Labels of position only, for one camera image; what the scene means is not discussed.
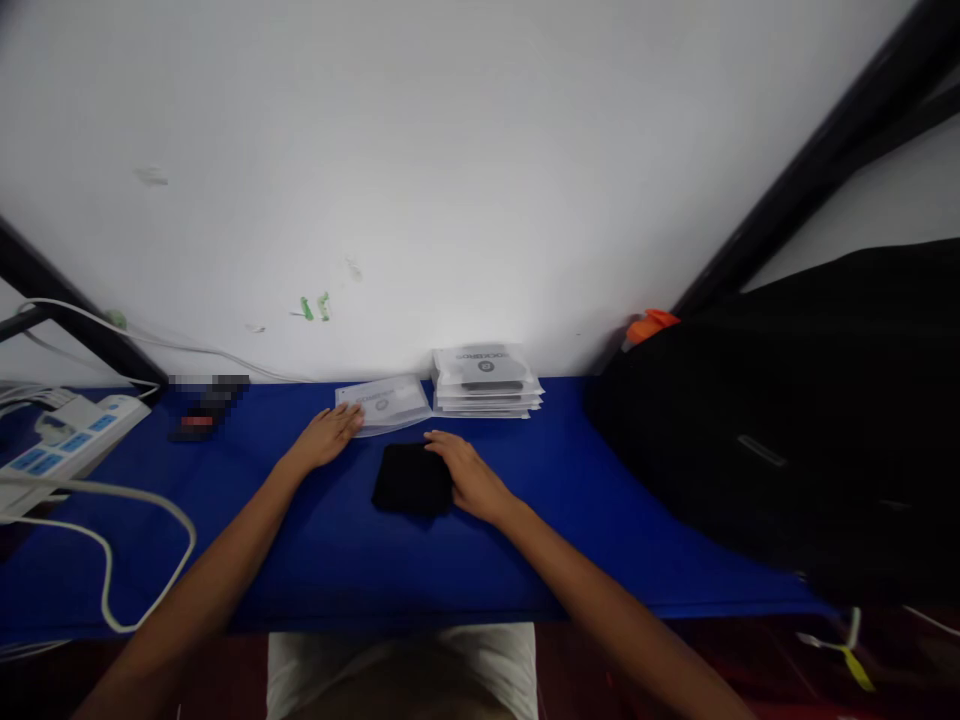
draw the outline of yellow tag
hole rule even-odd
[[[867,677],[867,671],[863,669],[863,665],[860,664],[860,661],[857,660],[856,656],[853,654],[853,651],[850,648],[840,648],[840,651],[843,653],[844,659],[847,661],[847,667],[850,668],[850,674],[860,683],[862,687],[867,692],[876,692],[877,689],[873,686],[873,683],[870,682],[870,678]]]

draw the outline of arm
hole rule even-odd
[[[359,405],[324,410],[313,419],[250,502],[127,643],[74,720],[160,713],[190,657],[226,627],[307,473],[339,455],[362,425]]]
[[[754,717],[666,625],[514,497],[472,445],[444,432],[425,437],[450,468],[457,507],[500,530],[631,680],[689,720]]]

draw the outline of person's left hand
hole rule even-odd
[[[293,444],[284,461],[304,474],[332,461],[363,427],[363,406],[347,403],[317,415]]]

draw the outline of hand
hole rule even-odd
[[[283,460],[306,475],[332,461],[362,427],[362,405],[328,408],[310,421]]]
[[[458,508],[498,525],[519,502],[462,437],[439,430],[423,436],[430,441],[426,449],[442,457],[453,476],[453,502]]]

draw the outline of black metal frame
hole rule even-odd
[[[683,317],[738,293],[859,169],[960,111],[928,99],[960,62],[960,3],[921,0],[674,306]]]
[[[103,317],[89,300],[31,248],[3,218],[0,218],[0,277],[24,297],[61,300]],[[144,402],[152,406],[160,400],[169,384],[168,377],[160,368],[127,338],[70,310],[44,305],[14,315],[0,322],[0,342],[46,320],[57,322],[121,375],[160,385],[160,389],[146,397]]]

